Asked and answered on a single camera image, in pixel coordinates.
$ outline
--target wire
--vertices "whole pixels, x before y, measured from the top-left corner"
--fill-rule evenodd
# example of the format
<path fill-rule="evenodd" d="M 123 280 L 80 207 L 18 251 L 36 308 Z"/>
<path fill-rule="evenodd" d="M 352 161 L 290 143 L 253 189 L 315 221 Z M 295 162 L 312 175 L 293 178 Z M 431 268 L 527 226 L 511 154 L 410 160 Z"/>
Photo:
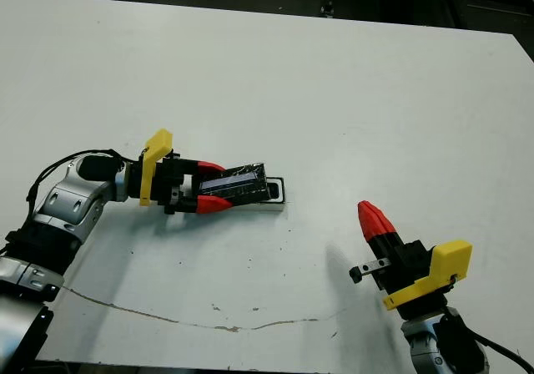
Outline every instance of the wire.
<path fill-rule="evenodd" d="M 443 311 L 447 319 L 455 320 L 455 317 L 451 314 L 449 309 L 445 308 L 443 309 Z M 534 374 L 534 367 L 531 366 L 531 364 L 525 359 L 523 359 L 521 356 L 517 355 L 513 351 L 506 349 L 504 346 L 501 346 L 498 343 L 495 343 L 494 341 L 490 341 L 484 336 L 477 334 L 471 328 L 467 327 L 465 324 L 463 324 L 463 326 L 469 331 L 469 333 L 473 336 L 475 341 L 479 341 L 482 345 L 489 346 L 491 349 L 493 349 L 497 353 L 501 353 L 504 357 L 508 357 L 510 360 L 514 361 L 516 364 L 521 366 L 521 368 L 525 370 L 526 372 L 528 372 L 528 374 Z"/>
<path fill-rule="evenodd" d="M 110 155 L 111 157 L 114 157 L 115 159 L 119 159 L 122 162 L 129 162 L 129 163 L 136 162 L 133 159 L 127 159 L 123 157 L 122 155 L 120 155 L 118 152 L 116 152 L 113 149 L 106 149 L 106 150 L 90 149 L 90 150 L 78 151 L 77 153 L 70 154 L 67 157 L 60 159 L 59 161 L 56 161 L 55 163 L 45 168 L 41 172 L 41 174 L 39 174 L 35 182 L 33 182 L 32 186 L 30 186 L 30 190 L 28 191 L 28 196 L 26 197 L 26 201 L 28 202 L 28 215 L 26 216 L 26 220 L 24 221 L 24 224 L 27 224 L 32 219 L 33 212 L 35 210 L 35 201 L 37 199 L 39 185 L 41 184 L 41 182 L 43 182 L 60 165 L 65 164 L 68 161 L 80 155 L 84 155 L 84 154 L 107 154 L 107 155 Z"/>

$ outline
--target yellow bracket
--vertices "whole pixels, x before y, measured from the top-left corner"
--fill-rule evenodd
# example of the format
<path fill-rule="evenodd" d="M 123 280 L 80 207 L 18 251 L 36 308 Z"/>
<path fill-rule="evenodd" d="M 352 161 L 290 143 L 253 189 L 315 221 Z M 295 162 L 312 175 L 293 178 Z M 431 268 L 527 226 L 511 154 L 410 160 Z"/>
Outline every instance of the yellow bracket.
<path fill-rule="evenodd" d="M 408 301 L 466 278 L 472 249 L 473 246 L 465 240 L 453 240 L 436 246 L 432 251 L 428 276 L 387 296 L 383 300 L 387 310 L 393 310 Z"/>
<path fill-rule="evenodd" d="M 160 129 L 144 146 L 143 173 L 141 174 L 140 205 L 150 205 L 150 190 L 152 178 L 156 172 L 156 162 L 170 153 L 173 149 L 173 134 L 166 129 Z"/>

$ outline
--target black object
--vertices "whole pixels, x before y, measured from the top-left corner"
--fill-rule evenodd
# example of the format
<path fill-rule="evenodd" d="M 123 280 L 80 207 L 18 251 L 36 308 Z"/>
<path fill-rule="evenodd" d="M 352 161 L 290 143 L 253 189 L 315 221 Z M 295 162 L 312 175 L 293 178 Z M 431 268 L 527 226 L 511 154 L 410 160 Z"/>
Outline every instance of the black object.
<path fill-rule="evenodd" d="M 271 198 L 263 164 L 249 164 L 210 175 L 195 186 L 198 195 L 218 196 L 232 205 L 247 205 Z"/>
<path fill-rule="evenodd" d="M 460 316 L 448 312 L 439 323 L 434 324 L 434 331 L 441 355 L 454 366 L 456 372 L 476 374 L 484 370 L 484 353 Z"/>
<path fill-rule="evenodd" d="M 6 236 L 7 256 L 40 265 L 63 275 L 82 242 L 66 230 L 29 221 Z"/>
<path fill-rule="evenodd" d="M 104 155 L 88 155 L 84 157 L 78 168 L 78 174 L 85 180 L 112 181 L 120 171 L 123 162 L 114 157 Z"/>

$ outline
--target white table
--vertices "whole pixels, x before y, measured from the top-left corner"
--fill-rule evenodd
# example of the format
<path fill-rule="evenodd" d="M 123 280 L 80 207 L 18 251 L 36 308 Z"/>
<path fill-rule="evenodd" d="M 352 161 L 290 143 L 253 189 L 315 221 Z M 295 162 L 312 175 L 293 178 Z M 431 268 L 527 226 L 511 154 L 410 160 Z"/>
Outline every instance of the white table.
<path fill-rule="evenodd" d="M 98 0 L 0 0 L 0 30 L 3 234 L 43 167 L 135 157 L 162 127 L 185 158 L 263 161 L 288 190 L 278 214 L 108 205 L 41 359 L 413 372 L 400 317 L 348 276 L 373 259 L 370 200 L 405 241 L 469 240 L 451 305 L 534 361 L 534 65 L 512 36 Z"/>

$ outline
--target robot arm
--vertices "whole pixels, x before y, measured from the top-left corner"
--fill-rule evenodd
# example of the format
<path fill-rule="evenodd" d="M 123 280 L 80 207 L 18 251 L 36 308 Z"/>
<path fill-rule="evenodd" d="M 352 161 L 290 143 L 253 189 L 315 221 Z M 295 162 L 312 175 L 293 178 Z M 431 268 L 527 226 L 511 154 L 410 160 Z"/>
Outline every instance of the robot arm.
<path fill-rule="evenodd" d="M 67 162 L 64 179 L 34 210 L 39 183 Z M 192 176 L 188 194 L 182 190 L 185 175 Z M 268 182 L 262 164 L 225 170 L 181 159 L 163 129 L 147 142 L 139 160 L 113 150 L 88 150 L 46 168 L 29 191 L 27 219 L 8 234 L 0 256 L 0 373 L 20 372 L 38 354 L 53 319 L 44 303 L 56 298 L 65 271 L 109 201 L 131 197 L 141 205 L 156 201 L 166 214 L 211 213 L 268 203 L 271 195 L 278 199 L 284 193 L 283 181 Z"/>
<path fill-rule="evenodd" d="M 466 327 L 444 294 L 466 277 L 472 246 L 455 240 L 427 250 L 420 240 L 403 243 L 390 221 L 368 201 L 358 204 L 361 229 L 378 260 L 353 267 L 355 283 L 372 275 L 387 296 L 384 305 L 406 320 L 401 330 L 420 374 L 486 374 L 482 345 L 499 351 L 527 372 L 534 368 L 515 353 Z"/>

